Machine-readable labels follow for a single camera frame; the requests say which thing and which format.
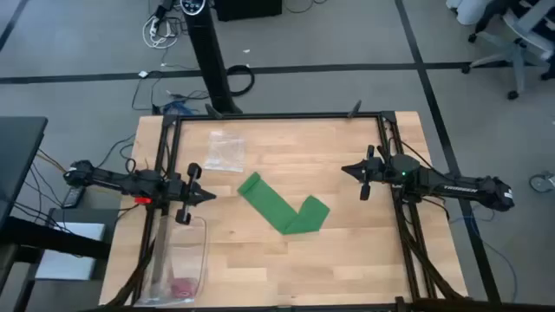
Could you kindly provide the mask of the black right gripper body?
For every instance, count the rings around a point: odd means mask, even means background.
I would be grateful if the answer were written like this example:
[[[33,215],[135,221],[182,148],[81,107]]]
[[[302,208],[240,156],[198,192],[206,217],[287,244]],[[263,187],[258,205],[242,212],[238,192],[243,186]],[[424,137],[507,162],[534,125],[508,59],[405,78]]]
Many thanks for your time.
[[[391,153],[387,147],[369,145],[366,153],[367,158],[362,166],[362,188],[360,200],[369,199],[370,183],[372,181],[383,181],[385,172],[390,165]]]

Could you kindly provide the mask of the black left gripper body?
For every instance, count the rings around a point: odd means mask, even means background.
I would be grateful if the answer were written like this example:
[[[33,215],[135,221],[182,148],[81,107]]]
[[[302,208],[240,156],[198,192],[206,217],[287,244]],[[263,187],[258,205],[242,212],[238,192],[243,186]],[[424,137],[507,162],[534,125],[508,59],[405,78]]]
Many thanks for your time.
[[[192,219],[190,207],[195,206],[203,199],[200,194],[200,186],[197,180],[200,178],[202,169],[197,163],[190,163],[187,168],[186,182],[180,173],[172,173],[167,185],[167,199],[169,201],[181,202],[182,207],[177,210],[175,221],[178,224],[189,225]]]

